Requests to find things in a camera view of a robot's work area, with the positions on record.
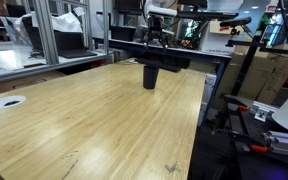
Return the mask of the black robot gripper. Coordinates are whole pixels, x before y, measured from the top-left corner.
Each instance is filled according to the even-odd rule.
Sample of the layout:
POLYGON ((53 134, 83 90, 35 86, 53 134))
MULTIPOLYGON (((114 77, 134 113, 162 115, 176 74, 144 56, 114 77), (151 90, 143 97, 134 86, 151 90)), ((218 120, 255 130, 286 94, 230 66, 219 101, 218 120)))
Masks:
POLYGON ((153 39, 158 39, 160 44, 163 44, 163 49, 168 49, 169 45, 163 35, 162 28, 163 19, 158 16, 151 16, 148 18, 148 33, 146 41, 143 43, 145 50, 148 50, 149 43, 153 39))

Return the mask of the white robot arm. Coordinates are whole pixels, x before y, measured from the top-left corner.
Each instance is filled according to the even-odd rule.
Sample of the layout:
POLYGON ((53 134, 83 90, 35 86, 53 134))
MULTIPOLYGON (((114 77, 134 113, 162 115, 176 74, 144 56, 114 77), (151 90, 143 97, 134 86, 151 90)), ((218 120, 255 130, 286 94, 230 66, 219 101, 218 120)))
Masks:
POLYGON ((168 42, 163 35, 163 22, 165 17, 175 17, 177 11, 171 9, 177 0, 146 0, 144 4, 144 15, 147 21, 147 33, 144 35, 143 45, 148 45, 153 40, 158 40, 163 49, 168 48, 168 42))

